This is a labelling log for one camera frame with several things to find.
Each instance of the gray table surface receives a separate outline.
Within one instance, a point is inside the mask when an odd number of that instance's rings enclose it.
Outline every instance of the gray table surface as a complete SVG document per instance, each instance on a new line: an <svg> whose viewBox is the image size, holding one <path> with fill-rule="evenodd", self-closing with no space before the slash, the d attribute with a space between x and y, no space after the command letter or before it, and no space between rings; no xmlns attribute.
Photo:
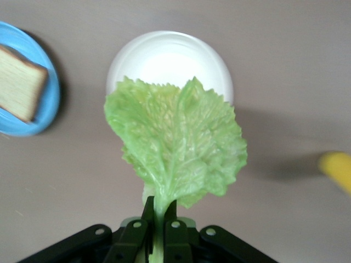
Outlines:
<svg viewBox="0 0 351 263"><path fill-rule="evenodd" d="M279 262L350 262L350 197L314 165L321 152L351 152L350 1L0 0L0 20L42 45L62 92L46 131L0 135L1 262L140 215L143 183L121 159L103 104L117 52L155 30L188 33L223 57L248 140L228 194L178 214Z"/></svg>

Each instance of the white plate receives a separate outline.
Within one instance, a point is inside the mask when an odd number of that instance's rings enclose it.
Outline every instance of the white plate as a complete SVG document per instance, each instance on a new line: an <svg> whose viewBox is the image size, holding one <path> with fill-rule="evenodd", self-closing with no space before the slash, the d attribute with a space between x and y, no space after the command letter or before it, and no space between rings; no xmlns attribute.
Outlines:
<svg viewBox="0 0 351 263"><path fill-rule="evenodd" d="M222 58L205 42L183 33L150 32L124 46L110 67L107 94L124 76L178 87L195 76L205 90L213 89L233 104L233 84Z"/></svg>

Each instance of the yellow toy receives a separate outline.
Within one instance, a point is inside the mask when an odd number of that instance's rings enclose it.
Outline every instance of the yellow toy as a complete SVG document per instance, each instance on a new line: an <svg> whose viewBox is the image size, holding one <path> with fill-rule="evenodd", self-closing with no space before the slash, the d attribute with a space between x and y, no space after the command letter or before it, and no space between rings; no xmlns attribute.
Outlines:
<svg viewBox="0 0 351 263"><path fill-rule="evenodd" d="M319 159L319 169L351 195L351 156L344 152L327 152Z"/></svg>

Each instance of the toast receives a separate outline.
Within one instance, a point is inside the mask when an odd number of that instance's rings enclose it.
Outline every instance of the toast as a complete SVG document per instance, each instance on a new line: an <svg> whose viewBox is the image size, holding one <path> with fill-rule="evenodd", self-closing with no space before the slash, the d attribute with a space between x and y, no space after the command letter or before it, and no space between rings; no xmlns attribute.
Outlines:
<svg viewBox="0 0 351 263"><path fill-rule="evenodd" d="M48 70L0 45L0 107L23 122L35 118Z"/></svg>

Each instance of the green lettuce leaf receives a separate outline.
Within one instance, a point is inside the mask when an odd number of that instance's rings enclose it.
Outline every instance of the green lettuce leaf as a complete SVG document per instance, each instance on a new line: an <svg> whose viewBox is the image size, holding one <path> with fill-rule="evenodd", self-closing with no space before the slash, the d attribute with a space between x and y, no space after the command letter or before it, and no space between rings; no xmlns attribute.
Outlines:
<svg viewBox="0 0 351 263"><path fill-rule="evenodd" d="M180 89L126 77L107 96L105 115L160 221L174 200L189 208L206 193L224 195L246 164L234 109L196 78Z"/></svg>

